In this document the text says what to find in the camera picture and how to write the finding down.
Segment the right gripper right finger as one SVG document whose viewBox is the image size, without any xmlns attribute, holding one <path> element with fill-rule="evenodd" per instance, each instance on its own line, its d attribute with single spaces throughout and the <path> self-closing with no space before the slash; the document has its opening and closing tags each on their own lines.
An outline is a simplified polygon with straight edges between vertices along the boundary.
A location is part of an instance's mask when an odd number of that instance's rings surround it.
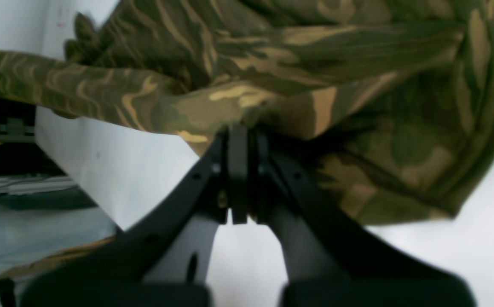
<svg viewBox="0 0 494 307">
<path fill-rule="evenodd" d="M 280 307 L 474 307 L 459 276 L 366 231 L 337 208 L 305 169 L 249 132 L 251 212 L 283 251 L 288 284 Z"/>
</svg>

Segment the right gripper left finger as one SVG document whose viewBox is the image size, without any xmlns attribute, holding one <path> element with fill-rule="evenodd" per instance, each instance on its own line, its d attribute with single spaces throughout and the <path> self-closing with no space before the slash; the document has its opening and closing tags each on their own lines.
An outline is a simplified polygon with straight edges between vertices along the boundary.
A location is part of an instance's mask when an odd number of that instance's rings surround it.
<svg viewBox="0 0 494 307">
<path fill-rule="evenodd" d="M 211 307 L 214 237 L 247 223 L 248 129 L 221 131 L 161 204 L 115 241 L 37 278 L 23 307 Z"/>
</svg>

